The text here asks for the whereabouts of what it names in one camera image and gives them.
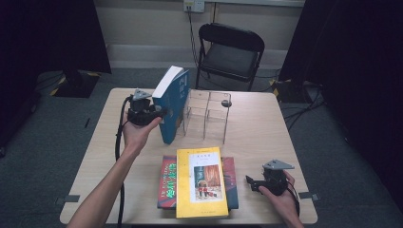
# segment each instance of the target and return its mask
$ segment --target electrical outlet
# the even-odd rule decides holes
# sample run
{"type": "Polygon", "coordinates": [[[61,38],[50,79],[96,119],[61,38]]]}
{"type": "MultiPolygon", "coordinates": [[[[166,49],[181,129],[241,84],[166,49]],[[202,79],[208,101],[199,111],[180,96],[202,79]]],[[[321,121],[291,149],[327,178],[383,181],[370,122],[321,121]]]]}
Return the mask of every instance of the electrical outlet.
{"type": "Polygon", "coordinates": [[[204,12],[204,0],[183,0],[183,11],[204,12]]]}
{"type": "Polygon", "coordinates": [[[195,7],[194,0],[183,0],[183,11],[185,12],[192,11],[194,7],[195,7]]]}

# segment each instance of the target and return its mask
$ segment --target acrylic book holder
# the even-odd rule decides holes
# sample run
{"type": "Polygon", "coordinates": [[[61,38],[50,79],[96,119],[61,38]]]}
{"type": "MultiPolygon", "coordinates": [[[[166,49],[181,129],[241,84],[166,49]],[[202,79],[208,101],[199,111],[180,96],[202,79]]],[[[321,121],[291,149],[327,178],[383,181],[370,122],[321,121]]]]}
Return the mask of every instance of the acrylic book holder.
{"type": "Polygon", "coordinates": [[[184,136],[225,143],[231,94],[191,89],[183,110],[184,136]]]}

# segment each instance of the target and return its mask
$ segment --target baseboard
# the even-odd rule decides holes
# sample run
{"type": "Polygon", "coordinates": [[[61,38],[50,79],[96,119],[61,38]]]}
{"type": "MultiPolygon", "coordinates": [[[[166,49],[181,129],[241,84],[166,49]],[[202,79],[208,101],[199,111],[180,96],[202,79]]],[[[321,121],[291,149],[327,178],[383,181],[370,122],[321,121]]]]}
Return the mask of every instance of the baseboard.
{"type": "MultiPolygon", "coordinates": [[[[112,68],[196,67],[191,47],[106,45],[106,50],[112,68]]],[[[282,68],[286,55],[287,50],[266,49],[260,68],[282,68]]]]}

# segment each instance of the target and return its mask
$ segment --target forearm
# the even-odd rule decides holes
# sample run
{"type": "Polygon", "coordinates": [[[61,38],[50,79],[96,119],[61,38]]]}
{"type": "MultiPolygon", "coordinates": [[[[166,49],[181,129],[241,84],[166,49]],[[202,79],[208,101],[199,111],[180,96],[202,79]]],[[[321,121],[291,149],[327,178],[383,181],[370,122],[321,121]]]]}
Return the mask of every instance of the forearm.
{"type": "Polygon", "coordinates": [[[103,227],[134,160],[135,157],[124,152],[83,201],[68,226],[103,227]]]}

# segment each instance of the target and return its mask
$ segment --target chair back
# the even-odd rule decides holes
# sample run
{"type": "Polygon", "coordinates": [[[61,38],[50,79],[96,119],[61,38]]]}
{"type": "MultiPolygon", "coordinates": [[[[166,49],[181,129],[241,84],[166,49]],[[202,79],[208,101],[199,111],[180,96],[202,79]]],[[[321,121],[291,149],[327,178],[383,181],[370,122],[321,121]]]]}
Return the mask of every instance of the chair back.
{"type": "Polygon", "coordinates": [[[201,44],[203,40],[234,48],[262,53],[264,42],[255,32],[234,28],[219,23],[202,25],[199,29],[201,44]]]}

